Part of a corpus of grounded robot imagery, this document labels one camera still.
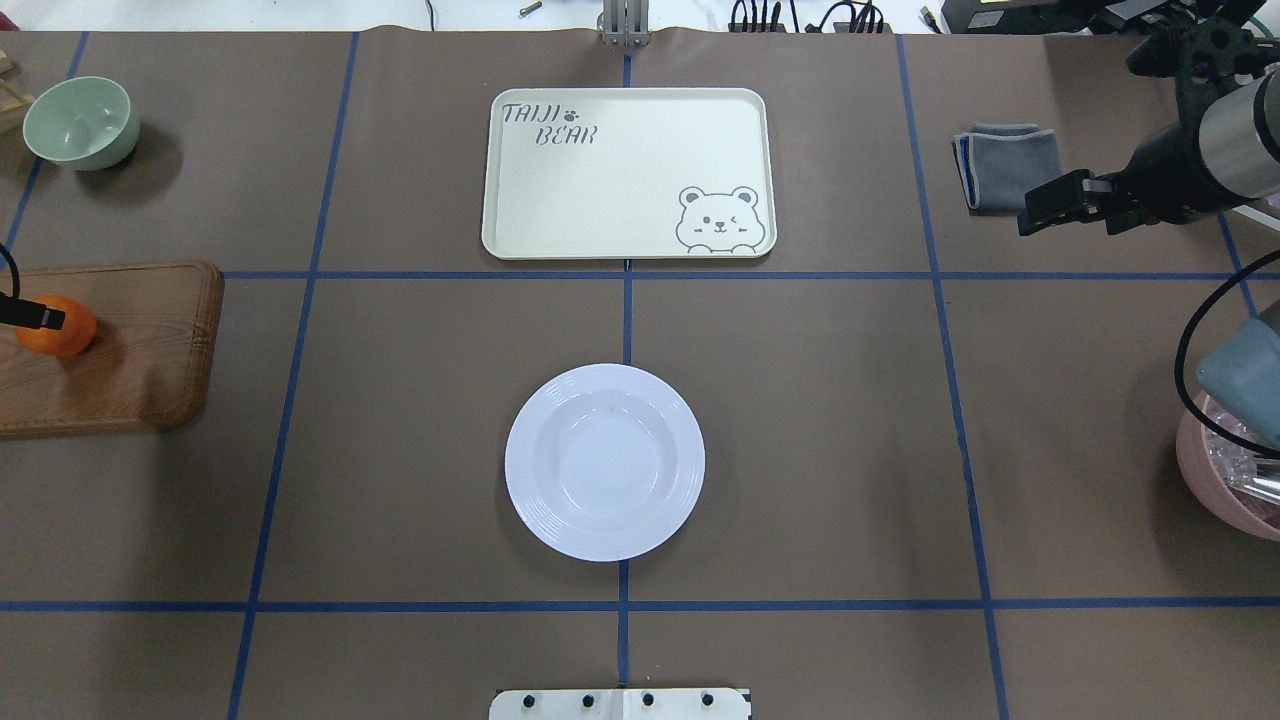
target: table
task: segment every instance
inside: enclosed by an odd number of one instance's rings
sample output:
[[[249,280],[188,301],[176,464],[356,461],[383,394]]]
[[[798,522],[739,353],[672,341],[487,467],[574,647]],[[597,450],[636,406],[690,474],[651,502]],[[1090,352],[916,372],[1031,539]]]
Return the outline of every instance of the table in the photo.
[[[1117,168],[1172,118],[1128,49],[6,38],[23,87],[104,74],[143,114],[137,155],[96,174],[33,173],[0,138],[18,260],[202,258],[227,295],[188,427],[0,443],[0,715],[484,717],[497,689],[621,682],[749,687],[759,717],[1272,716],[1280,546],[1183,486],[1169,368],[1274,236],[1226,217],[1019,238],[956,183],[973,122],[1057,128],[1065,167]],[[774,251],[488,256],[492,99],[628,83],[764,97]],[[1224,302],[1196,354],[1245,316]],[[539,543],[502,475],[521,402],[596,361],[669,382],[708,448],[686,527],[607,565]]]

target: white floor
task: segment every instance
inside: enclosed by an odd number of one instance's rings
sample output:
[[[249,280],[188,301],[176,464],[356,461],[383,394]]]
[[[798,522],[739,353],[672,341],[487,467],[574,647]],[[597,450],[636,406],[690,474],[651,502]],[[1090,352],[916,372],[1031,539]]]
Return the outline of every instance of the white floor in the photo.
[[[448,29],[557,29],[595,27],[602,0],[544,0],[526,18],[518,12],[532,0],[433,0],[436,28]],[[817,23],[832,0],[796,0],[800,27]],[[783,0],[782,19],[791,28]],[[895,32],[931,32],[919,19],[928,4],[940,15],[941,0],[877,0]],[[650,0],[653,28],[692,27],[724,29],[732,0]],[[768,0],[772,9],[773,0]],[[426,29],[425,0],[0,0],[23,29],[365,29],[397,24]],[[846,20],[847,10],[832,13],[827,23]]]

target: orange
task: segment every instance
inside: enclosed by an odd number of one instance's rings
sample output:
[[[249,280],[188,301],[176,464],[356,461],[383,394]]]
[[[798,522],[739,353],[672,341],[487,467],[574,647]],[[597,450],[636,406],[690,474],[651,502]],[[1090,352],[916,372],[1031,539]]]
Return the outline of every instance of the orange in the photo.
[[[88,307],[61,295],[41,295],[33,301],[67,313],[67,319],[63,320],[60,331],[15,328],[14,334],[18,336],[18,345],[40,355],[70,357],[93,342],[93,337],[97,334],[97,319],[93,318],[93,313]]]

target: gray cloth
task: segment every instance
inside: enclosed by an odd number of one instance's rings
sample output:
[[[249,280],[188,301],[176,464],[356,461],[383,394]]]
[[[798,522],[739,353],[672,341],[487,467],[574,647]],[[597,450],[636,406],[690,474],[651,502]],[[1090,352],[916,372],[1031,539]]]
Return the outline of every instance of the gray cloth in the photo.
[[[1036,124],[975,124],[952,147],[972,210],[1018,213],[1028,190],[1062,174],[1057,136]]]

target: white plate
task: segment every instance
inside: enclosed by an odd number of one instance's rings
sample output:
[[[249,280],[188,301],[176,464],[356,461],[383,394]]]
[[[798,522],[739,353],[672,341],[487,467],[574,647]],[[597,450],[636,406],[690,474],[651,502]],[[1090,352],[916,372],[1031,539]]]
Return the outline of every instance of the white plate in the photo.
[[[498,258],[759,258],[776,234],[764,100],[750,90],[493,101],[480,237]]]
[[[586,365],[548,382],[507,438],[516,512],[579,560],[625,560],[662,544],[694,510],[704,469],[689,405],[626,365]]]

